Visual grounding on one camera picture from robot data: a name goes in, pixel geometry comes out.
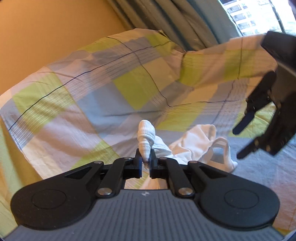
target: bed sheet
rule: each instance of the bed sheet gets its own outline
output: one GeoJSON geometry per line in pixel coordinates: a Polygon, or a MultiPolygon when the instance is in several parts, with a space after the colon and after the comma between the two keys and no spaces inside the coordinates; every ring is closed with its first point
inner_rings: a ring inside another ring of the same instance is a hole
{"type": "MultiPolygon", "coordinates": [[[[0,97],[2,129],[15,144],[7,147],[2,135],[4,149],[17,147],[19,153],[2,157],[0,210],[12,218],[11,195],[26,183],[94,160],[109,164],[133,156],[142,119],[155,126],[167,145],[196,124],[214,124],[217,136],[228,139],[236,161],[236,152],[265,130],[274,111],[273,105],[267,106],[239,136],[232,135],[244,99],[264,73],[276,68],[260,47],[262,37],[184,52],[160,31],[134,29],[102,38],[30,75],[0,97]],[[14,170],[26,160],[28,170],[14,170]],[[12,181],[23,180],[20,175],[26,182],[12,188],[12,181]]],[[[258,151],[238,161],[234,172],[279,195],[281,209],[274,226],[286,231],[296,228],[295,150],[292,140],[276,158],[258,151]]],[[[147,186],[147,177],[145,172],[126,187],[147,186]]],[[[2,235],[9,231],[0,230],[2,235]]]]}

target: curtain fold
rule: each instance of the curtain fold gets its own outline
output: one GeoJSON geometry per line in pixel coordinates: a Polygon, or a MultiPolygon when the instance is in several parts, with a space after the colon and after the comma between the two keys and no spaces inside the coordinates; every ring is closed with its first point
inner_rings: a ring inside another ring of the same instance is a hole
{"type": "Polygon", "coordinates": [[[219,0],[108,0],[128,29],[163,30],[185,50],[241,36],[219,0]]]}

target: orange wall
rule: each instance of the orange wall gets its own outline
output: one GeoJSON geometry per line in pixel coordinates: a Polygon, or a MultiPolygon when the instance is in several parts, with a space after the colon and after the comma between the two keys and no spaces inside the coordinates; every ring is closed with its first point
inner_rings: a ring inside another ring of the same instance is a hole
{"type": "Polygon", "coordinates": [[[1,0],[0,94],[42,66],[124,30],[106,0],[1,0]]]}

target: gray gripper base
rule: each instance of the gray gripper base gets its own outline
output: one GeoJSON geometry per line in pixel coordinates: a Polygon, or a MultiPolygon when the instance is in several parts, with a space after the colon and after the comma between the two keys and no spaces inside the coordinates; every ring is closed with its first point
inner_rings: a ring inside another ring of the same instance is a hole
{"type": "Polygon", "coordinates": [[[271,226],[254,231],[225,229],[206,219],[192,200],[170,190],[121,190],[99,199],[77,223],[52,231],[17,227],[5,241],[280,241],[271,226]]]}

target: white cloth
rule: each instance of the white cloth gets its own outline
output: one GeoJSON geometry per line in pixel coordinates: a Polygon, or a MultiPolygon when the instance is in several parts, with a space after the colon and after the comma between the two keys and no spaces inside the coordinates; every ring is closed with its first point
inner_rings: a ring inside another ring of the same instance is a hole
{"type": "Polygon", "coordinates": [[[232,172],[237,167],[237,162],[231,160],[228,141],[223,137],[216,138],[214,125],[196,125],[168,147],[155,135],[153,125],[142,120],[139,123],[138,141],[144,163],[148,162],[150,149],[153,148],[156,157],[174,158],[179,164],[196,160],[226,172],[232,172]],[[221,163],[214,158],[214,148],[223,149],[221,163]]]}

